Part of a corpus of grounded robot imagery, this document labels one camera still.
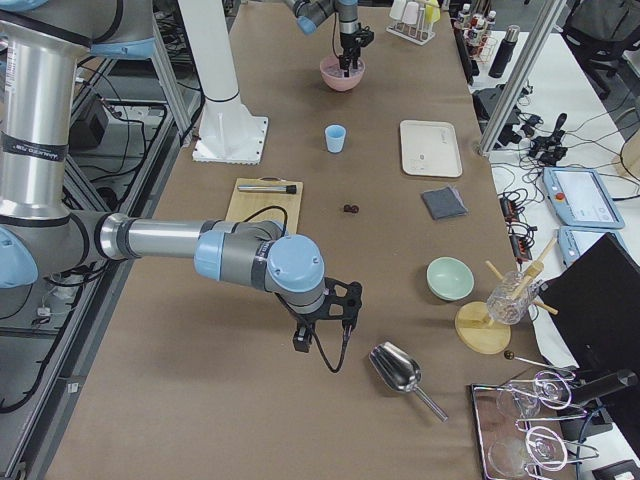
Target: white tray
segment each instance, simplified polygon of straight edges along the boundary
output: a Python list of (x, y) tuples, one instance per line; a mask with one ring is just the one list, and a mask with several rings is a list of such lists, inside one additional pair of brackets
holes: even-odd
[(409, 175), (457, 178), (462, 175), (456, 131), (447, 122), (400, 122), (402, 170)]

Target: office chair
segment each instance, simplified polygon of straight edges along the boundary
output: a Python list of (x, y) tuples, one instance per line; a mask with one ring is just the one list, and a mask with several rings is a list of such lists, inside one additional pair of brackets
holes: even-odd
[(574, 0), (562, 27), (562, 37), (582, 71), (602, 89), (602, 100), (611, 88), (599, 71), (613, 77), (625, 51), (640, 49), (638, 0)]

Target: blue joint cap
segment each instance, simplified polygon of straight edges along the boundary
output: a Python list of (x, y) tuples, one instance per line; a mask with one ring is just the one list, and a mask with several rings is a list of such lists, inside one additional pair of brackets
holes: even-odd
[(316, 24), (309, 20), (307, 17), (298, 17), (298, 26), (302, 33), (305, 35), (311, 35), (316, 31)]
[(193, 265), (196, 272), (203, 277), (220, 281), (225, 235), (224, 232), (219, 230), (209, 230), (198, 239), (196, 252), (193, 256)]
[(91, 54), (118, 60), (146, 60), (153, 56), (155, 48), (155, 40), (146, 38), (134, 42), (94, 43)]
[(38, 279), (36, 262), (22, 242), (0, 227), (0, 288), (31, 285)]
[(26, 12), (44, 5), (49, 0), (0, 0), (0, 10), (8, 12)]
[(313, 290), (324, 278), (318, 246), (304, 235), (278, 239), (269, 250), (267, 271), (273, 281), (292, 293)]

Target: wooden cutting board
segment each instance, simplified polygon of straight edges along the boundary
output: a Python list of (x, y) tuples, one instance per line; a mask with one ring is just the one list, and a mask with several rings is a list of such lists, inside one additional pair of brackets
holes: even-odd
[[(252, 193), (239, 192), (238, 185), (295, 185), (295, 194), (286, 193)], [(302, 201), (302, 182), (292, 182), (288, 180), (262, 180), (256, 178), (238, 178), (233, 187), (233, 195), (225, 220), (232, 222), (242, 222), (258, 210), (271, 205), (284, 208), (288, 214), (287, 230), (289, 233), (296, 233), (298, 230), (298, 218), (300, 217), (300, 202)], [(257, 217), (251, 219), (252, 222), (262, 220), (284, 220), (280, 210), (268, 210)]]

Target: table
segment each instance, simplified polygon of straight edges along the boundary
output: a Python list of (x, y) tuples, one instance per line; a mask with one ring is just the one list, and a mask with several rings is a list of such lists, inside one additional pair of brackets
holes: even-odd
[[(504, 32), (494, 32), (497, 40), (500, 40)], [(505, 83), (509, 78), (524, 43), (527, 33), (522, 33), (514, 51), (514, 57), (501, 79), (493, 79), (488, 76), (490, 61), (480, 64), (480, 75), (474, 79), (472, 90), (494, 87), (499, 83)], [(556, 118), (560, 113), (567, 113), (567, 121), (564, 129), (569, 132), (563, 139), (563, 146), (569, 147), (566, 157), (558, 163), (559, 166), (582, 165), (597, 168), (604, 174), (603, 181), (613, 197), (626, 197), (634, 195), (636, 187), (628, 181), (620, 178), (606, 176), (615, 175), (615, 168), (611, 165), (615, 160), (614, 152), (619, 152), (624, 139), (617, 133), (617, 127), (596, 92), (591, 87), (584, 73), (573, 58), (570, 50), (562, 37), (553, 33), (549, 36), (540, 57), (529, 76), (529, 83), (533, 86), (533, 93), (525, 101), (521, 101), (519, 107), (528, 113), (540, 115), (545, 121), (544, 130), (553, 130)], [(587, 140), (602, 138), (597, 145)], [(524, 140), (519, 146), (509, 145), (506, 149), (494, 150), (490, 161), (494, 165), (493, 174), (498, 192), (505, 189), (526, 188), (534, 194), (531, 185), (524, 183), (522, 175), (524, 171), (518, 167), (520, 152), (517, 148), (526, 150), (528, 141)], [(542, 182), (538, 185), (544, 191)], [(630, 255), (636, 262), (640, 261), (640, 211), (638, 205), (640, 199), (618, 202), (621, 215), (626, 221), (626, 226), (620, 231)], [(526, 221), (530, 225), (538, 227), (535, 234), (536, 244), (532, 248), (534, 258), (540, 254), (547, 242), (556, 235), (561, 222), (555, 215), (550, 203), (533, 202), (526, 206), (524, 212)], [(559, 248), (555, 248), (545, 259), (545, 270), (541, 278), (552, 279), (562, 274), (565, 270)], [(555, 326), (551, 322), (549, 314), (540, 311), (535, 322), (538, 346), (543, 355), (554, 365), (575, 364), (575, 360), (567, 350), (560, 338)], [(590, 479), (593, 476), (590, 470), (608, 465), (620, 460), (634, 459), (640, 465), (640, 460), (626, 443), (617, 426), (611, 432), (606, 432), (589, 438), (589, 444), (600, 450), (600, 457), (585, 462), (582, 468), (581, 478)]]
[[(468, 300), (495, 285), (484, 260), (513, 268), (490, 166), (474, 153), (480, 131), (447, 22), (419, 47), (384, 32), (388, 9), (360, 12), (376, 39), (362, 83), (337, 94), (318, 72), (330, 22), (305, 38), (285, 6), (243, 5), (231, 40), (243, 101), (270, 118), (262, 163), (194, 163), (185, 149), (156, 213), (222, 218), (237, 177), (303, 181), (298, 232), (317, 242), (327, 275), (364, 287), (343, 371), (330, 374), (315, 346), (293, 351), (294, 323), (272, 295), (212, 283), (189, 261), (136, 261), (48, 479), (479, 477), (468, 385), (525, 367), (467, 349), (453, 327), (464, 302), (431, 294), (425, 267), (443, 255), (466, 262)], [(454, 124), (463, 176), (404, 175), (404, 119)], [(339, 155), (323, 145), (334, 122), (348, 129)], [(447, 184), (470, 212), (435, 222), (420, 193)], [(360, 213), (342, 212), (347, 203)], [(330, 356), (338, 330), (318, 327)], [(377, 377), (368, 353), (387, 340), (420, 363), (447, 423)], [(511, 348), (536, 356), (530, 325), (514, 328)]]

